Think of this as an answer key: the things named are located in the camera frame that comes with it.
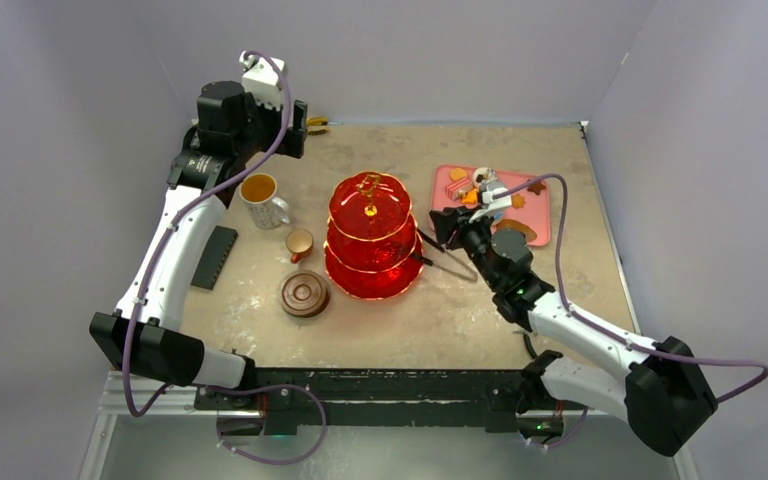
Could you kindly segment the pink serving tray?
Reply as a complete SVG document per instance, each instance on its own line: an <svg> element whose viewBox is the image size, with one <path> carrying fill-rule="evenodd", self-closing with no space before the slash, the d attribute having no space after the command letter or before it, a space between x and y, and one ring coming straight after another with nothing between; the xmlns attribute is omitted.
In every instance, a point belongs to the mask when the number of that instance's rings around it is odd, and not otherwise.
<svg viewBox="0 0 768 480"><path fill-rule="evenodd" d="M453 168L462 168L466 170L469 173L469 179L472 182L472 173L479 167L455 164L442 164L438 166L431 176L430 208L432 210L442 210L445 207L467 206L474 208L476 206L476 204L464 205L461 201L452 201L447 197L444 189L452 182L449 178L449 172ZM521 194L525 198L525 206L521 209L508 208L502 219L515 219L531 227L537 233L538 238L532 244L528 244L530 247L546 246L551 240L549 187L540 196L535 196L526 189L515 194Z"/></svg>

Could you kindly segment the black serving tongs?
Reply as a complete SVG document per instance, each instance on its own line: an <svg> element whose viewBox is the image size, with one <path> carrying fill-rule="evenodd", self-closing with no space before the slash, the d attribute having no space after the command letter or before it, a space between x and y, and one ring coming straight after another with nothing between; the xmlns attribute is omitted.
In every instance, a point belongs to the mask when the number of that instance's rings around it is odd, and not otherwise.
<svg viewBox="0 0 768 480"><path fill-rule="evenodd" d="M436 258L429 258L422 253L412 253L410 255L412 259L417 260L423 266L436 268L465 282L475 284L478 281L478 273L468 262L458 258L451 251L440 245L431 235L425 233L421 229L417 230L417 234L424 245L436 250L439 255Z"/></svg>

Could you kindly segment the red three-tier cake stand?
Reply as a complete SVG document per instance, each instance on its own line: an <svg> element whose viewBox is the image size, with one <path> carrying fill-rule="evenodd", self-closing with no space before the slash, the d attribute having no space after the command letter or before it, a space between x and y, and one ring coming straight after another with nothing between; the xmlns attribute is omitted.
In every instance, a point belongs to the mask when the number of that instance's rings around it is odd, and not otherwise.
<svg viewBox="0 0 768 480"><path fill-rule="evenodd" d="M384 300L406 292L423 269L412 199L395 176L363 171L328 202L325 270L347 295Z"/></svg>

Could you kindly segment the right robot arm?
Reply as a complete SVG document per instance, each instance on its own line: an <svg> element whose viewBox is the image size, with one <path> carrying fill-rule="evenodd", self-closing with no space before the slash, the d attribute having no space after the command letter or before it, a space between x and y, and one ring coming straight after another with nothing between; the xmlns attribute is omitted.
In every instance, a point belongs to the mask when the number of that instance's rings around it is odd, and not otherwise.
<svg viewBox="0 0 768 480"><path fill-rule="evenodd" d="M504 320L587 359L582 365L559 353L540 356L521 381L529 404L544 407L556 399L608 413L668 457L717 411L700 360L685 342L656 341L590 317L533 271L522 232L493 231L491 220L474 218L466 207L433 210L429 217L442 248L465 251Z"/></svg>

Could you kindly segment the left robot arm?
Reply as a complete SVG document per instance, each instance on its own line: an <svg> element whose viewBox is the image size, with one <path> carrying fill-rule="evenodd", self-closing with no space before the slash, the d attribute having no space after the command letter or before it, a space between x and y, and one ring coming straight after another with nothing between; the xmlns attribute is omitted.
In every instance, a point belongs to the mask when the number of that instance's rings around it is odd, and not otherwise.
<svg viewBox="0 0 768 480"><path fill-rule="evenodd" d="M110 313L96 313L92 339L124 376L175 386L219 387L232 408L257 399L254 362L181 333L193 277L211 236L259 155L304 153L306 105L281 80L203 86L197 121L185 133L167 178L164 207L145 257Z"/></svg>

